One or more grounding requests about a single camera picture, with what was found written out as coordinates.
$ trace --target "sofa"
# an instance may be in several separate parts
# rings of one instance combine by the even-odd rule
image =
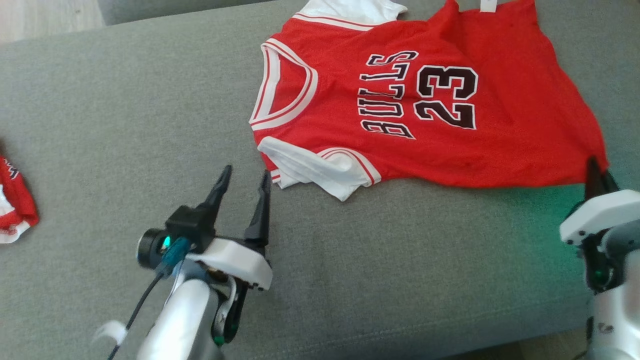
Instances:
[[[427,19],[444,0],[399,0]],[[458,1],[463,9],[477,7]],[[598,118],[623,188],[640,188],[640,4],[538,0],[542,30]],[[230,163],[216,222],[240,236],[264,164],[247,123],[260,44],[305,4],[278,0],[0,47],[0,152],[41,222],[0,247],[0,354],[101,359],[154,273],[136,244],[196,205]],[[342,203],[312,184],[271,196],[274,279],[250,291],[228,359],[438,359],[584,326],[591,294],[558,227],[582,186],[463,189],[418,179]],[[134,359],[170,281],[117,359]]]
[[[97,0],[106,25],[269,0]]]

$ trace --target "white tag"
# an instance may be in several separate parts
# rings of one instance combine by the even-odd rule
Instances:
[[[127,328],[123,323],[112,320],[98,328],[91,342],[93,343],[99,338],[107,337],[114,339],[118,345],[122,345],[124,338],[127,337],[127,333]]]
[[[495,13],[498,0],[480,0],[480,11],[485,13]]]

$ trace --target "red stripe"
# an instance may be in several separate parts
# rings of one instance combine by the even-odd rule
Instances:
[[[322,155],[322,157],[323,157],[323,158],[325,158],[325,157],[329,157],[329,156],[331,156],[331,155],[333,155],[333,154],[335,154],[335,153],[337,153],[337,152],[342,152],[342,153],[347,154],[347,155],[349,155],[349,154],[350,154],[350,155],[352,155],[354,158],[356,158],[356,160],[358,160],[358,162],[360,163],[360,166],[361,166],[361,167],[364,169],[364,171],[367,173],[367,176],[369,176],[369,179],[371,180],[371,184],[373,185],[373,184],[375,184],[375,183],[376,183],[376,181],[373,179],[373,176],[371,175],[371,173],[369,172],[369,170],[367,169],[367,167],[364,165],[364,163],[362,162],[362,160],[360,160],[360,158],[359,158],[356,154],[352,153],[351,151],[349,151],[349,150],[347,150],[347,149],[339,149],[339,150],[338,150],[338,149],[336,149],[336,150],[331,150],[330,152],[327,152],[326,154]]]
[[[267,83],[269,83],[269,75],[270,75],[270,71],[271,71],[271,62],[269,61],[269,52],[265,51],[264,52],[267,56],[266,56],[266,60],[267,60],[267,76],[264,78],[264,84],[262,87],[262,93],[260,95],[260,102],[258,102],[258,108],[255,110],[255,116],[253,117],[252,120],[255,120],[255,118],[258,117],[258,114],[260,113],[260,108],[262,107],[262,102],[264,100],[264,92],[267,90]]]
[[[268,43],[269,45],[272,45],[273,47],[278,48],[281,52],[283,52],[284,54],[289,55],[292,59],[294,59],[294,57],[293,57],[293,56],[291,56],[291,54],[287,53],[286,51],[284,51],[281,47],[277,46],[276,44],[273,44],[273,43],[268,42],[268,41],[267,41],[266,43]],[[300,67],[303,67],[303,68],[305,68],[305,69],[307,69],[307,68],[308,68],[307,66],[302,65],[300,62],[296,61],[295,59],[293,60],[293,62],[294,62],[294,63],[297,63],[298,65],[300,65]],[[296,102],[295,104],[293,104],[293,106],[291,107],[291,109],[289,109],[289,110],[285,111],[285,112],[284,112],[284,113],[282,113],[282,114],[279,114],[279,115],[271,115],[270,117],[266,117],[266,118],[264,118],[264,119],[260,119],[259,121],[252,122],[252,123],[251,123],[251,125],[253,126],[253,125],[261,124],[261,123],[263,123],[263,122],[265,122],[265,121],[274,120],[274,119],[277,119],[277,118],[279,118],[279,117],[283,117],[284,115],[286,115],[286,114],[290,113],[291,111],[293,111],[293,110],[294,110],[294,109],[295,109],[295,108],[296,108],[296,107],[297,107],[297,106],[298,106],[298,105],[299,105],[299,104],[300,104],[300,103],[305,99],[305,97],[306,97],[306,96],[307,96],[307,94],[309,93],[309,90],[311,89],[311,82],[313,82],[313,78],[314,78],[314,73],[313,73],[312,71],[309,71],[309,82],[308,82],[308,84],[306,84],[306,85],[307,85],[307,88],[305,89],[305,92],[302,94],[302,96],[300,97],[300,99],[298,100],[298,102]]]
[[[302,17],[306,17],[308,19],[326,19],[326,20],[332,20],[332,21],[337,21],[337,22],[343,22],[345,24],[351,24],[351,25],[356,25],[356,26],[362,26],[363,28],[373,28],[372,25],[366,25],[366,24],[359,24],[357,22],[351,22],[351,21],[347,21],[347,20],[342,20],[342,19],[336,19],[334,17],[326,17],[326,16],[309,16],[309,15],[305,15],[302,13],[296,13],[296,15],[298,16],[302,16]]]

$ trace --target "jersey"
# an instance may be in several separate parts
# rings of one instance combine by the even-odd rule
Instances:
[[[22,174],[0,156],[0,243],[12,243],[39,221]]]
[[[425,21],[387,0],[311,0],[262,45],[249,121],[273,181],[419,177],[471,188],[584,182],[608,167],[598,123],[541,32],[534,0],[454,0]]]

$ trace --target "green led light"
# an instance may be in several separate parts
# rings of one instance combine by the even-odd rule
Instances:
[[[595,273],[596,273],[596,277],[598,278],[598,281],[600,281],[600,282],[606,282],[607,281],[607,278],[608,278],[608,274],[607,273],[605,273],[602,270],[596,270]]]
[[[225,344],[225,337],[224,336],[216,336],[216,337],[213,338],[213,342],[217,346],[221,347],[222,345]]]

